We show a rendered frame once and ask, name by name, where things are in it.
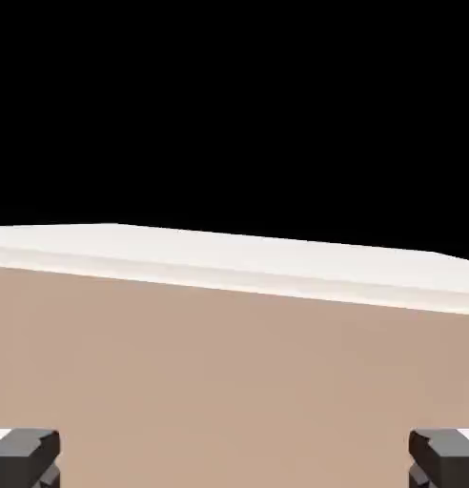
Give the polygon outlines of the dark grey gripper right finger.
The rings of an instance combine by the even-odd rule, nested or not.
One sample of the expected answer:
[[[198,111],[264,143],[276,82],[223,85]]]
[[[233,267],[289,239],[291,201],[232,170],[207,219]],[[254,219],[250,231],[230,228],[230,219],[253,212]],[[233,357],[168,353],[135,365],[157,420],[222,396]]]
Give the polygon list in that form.
[[[469,488],[469,428],[414,429],[408,488]]]

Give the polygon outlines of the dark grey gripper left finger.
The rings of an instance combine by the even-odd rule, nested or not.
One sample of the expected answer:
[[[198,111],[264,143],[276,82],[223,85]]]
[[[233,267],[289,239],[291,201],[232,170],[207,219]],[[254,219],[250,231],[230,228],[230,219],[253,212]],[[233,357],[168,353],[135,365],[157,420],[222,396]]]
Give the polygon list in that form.
[[[0,488],[61,488],[57,430],[0,428]]]

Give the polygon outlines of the tan cabinet with white top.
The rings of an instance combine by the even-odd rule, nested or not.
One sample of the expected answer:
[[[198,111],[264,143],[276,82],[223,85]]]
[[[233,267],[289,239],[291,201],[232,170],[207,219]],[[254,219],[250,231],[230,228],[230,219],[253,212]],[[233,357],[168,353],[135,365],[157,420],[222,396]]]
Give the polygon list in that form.
[[[469,443],[469,260],[0,226],[0,444],[20,428],[63,488],[407,488],[412,431]]]

